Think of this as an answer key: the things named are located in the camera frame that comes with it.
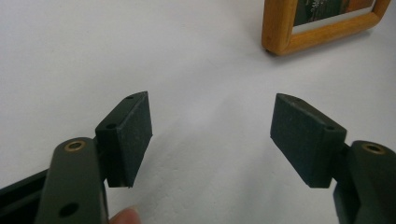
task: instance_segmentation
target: picture frame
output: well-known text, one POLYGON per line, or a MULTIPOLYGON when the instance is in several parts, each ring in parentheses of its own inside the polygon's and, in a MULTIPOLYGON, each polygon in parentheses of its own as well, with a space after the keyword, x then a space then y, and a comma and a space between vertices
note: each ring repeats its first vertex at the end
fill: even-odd
POLYGON ((370 29, 381 21, 390 3, 390 0, 376 0, 368 13, 293 34, 299 1, 309 0, 265 0, 262 46, 268 51, 276 55, 291 54, 370 29))

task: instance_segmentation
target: hand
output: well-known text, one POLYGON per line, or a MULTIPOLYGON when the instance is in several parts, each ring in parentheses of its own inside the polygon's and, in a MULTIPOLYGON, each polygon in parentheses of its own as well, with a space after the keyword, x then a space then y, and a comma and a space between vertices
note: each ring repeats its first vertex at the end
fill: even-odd
POLYGON ((135 207, 126 208, 110 219, 110 224, 141 224, 135 207))

